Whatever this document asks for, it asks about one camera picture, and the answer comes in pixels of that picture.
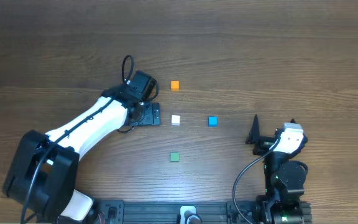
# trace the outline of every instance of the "small block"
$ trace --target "small block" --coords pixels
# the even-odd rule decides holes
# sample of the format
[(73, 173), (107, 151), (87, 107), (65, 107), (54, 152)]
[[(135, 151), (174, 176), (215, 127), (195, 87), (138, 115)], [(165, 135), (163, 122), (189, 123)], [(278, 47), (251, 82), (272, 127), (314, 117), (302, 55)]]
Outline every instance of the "small block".
[(180, 125), (180, 116), (179, 115), (172, 115), (172, 125), (179, 126)]
[(171, 162), (179, 162), (179, 153), (171, 152)]
[(171, 81), (171, 90), (173, 91), (179, 90), (179, 81)]
[(208, 118), (208, 126), (209, 127), (216, 127), (218, 126), (218, 117), (217, 116), (210, 116)]

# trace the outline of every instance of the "orange cube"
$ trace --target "orange cube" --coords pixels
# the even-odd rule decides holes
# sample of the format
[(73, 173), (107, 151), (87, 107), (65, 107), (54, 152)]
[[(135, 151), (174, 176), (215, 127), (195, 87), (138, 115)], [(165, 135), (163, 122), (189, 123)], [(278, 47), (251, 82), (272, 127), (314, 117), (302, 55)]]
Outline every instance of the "orange cube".
[(178, 91), (179, 90), (179, 81), (171, 81), (171, 90)]

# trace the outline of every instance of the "blue cube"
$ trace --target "blue cube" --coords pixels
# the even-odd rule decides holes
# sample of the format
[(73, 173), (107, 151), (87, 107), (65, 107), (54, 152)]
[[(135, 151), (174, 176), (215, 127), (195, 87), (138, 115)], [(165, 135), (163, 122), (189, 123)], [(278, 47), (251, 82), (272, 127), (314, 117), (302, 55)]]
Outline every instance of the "blue cube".
[(208, 126), (209, 127), (216, 127), (218, 126), (218, 117), (217, 116), (210, 116), (208, 118)]

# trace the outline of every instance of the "wooden table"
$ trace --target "wooden table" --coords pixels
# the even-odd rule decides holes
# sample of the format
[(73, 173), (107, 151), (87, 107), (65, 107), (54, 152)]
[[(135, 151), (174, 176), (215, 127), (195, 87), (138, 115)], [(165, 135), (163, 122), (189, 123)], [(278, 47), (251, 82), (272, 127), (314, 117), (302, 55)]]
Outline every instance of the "wooden table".
[[(120, 83), (127, 54), (160, 83), (162, 125), (98, 144), (80, 162), (78, 190), (230, 200), (236, 175), (255, 159), (244, 141), (257, 113), (264, 135), (291, 118), (306, 131), (296, 159), (310, 168), (302, 199), (314, 222), (358, 223), (356, 0), (0, 1), (0, 222), (19, 221), (21, 205), (1, 187), (22, 135), (88, 109)], [(237, 189), (239, 199), (263, 194), (262, 165)]]

